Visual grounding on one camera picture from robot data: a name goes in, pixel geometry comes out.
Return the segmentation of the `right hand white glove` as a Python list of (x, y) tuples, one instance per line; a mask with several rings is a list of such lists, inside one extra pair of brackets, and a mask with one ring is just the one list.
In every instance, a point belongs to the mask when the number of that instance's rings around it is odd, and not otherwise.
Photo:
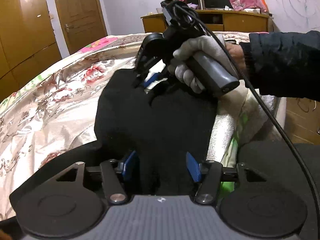
[(231, 61), (223, 51), (226, 49), (232, 56), (236, 64), (241, 70), (245, 70), (244, 51), (240, 45), (226, 42), (223, 35), (216, 36), (221, 44), (211, 36), (200, 36), (197, 38), (190, 38), (182, 43), (180, 48), (173, 52), (174, 58), (168, 66), (169, 73), (175, 75), (177, 79), (190, 87), (193, 92), (200, 93), (205, 87), (194, 73), (187, 67), (185, 60), (193, 56), (196, 52), (202, 51), (212, 57), (216, 62), (221, 64), (225, 70), (230, 72), (237, 79), (241, 77), (237, 74)]

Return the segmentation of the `right forearm dark sleeve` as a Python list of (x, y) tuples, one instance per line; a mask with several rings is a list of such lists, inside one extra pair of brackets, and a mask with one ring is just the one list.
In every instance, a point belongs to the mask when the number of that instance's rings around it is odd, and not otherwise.
[(261, 95), (319, 101), (319, 32), (249, 35), (247, 78)]

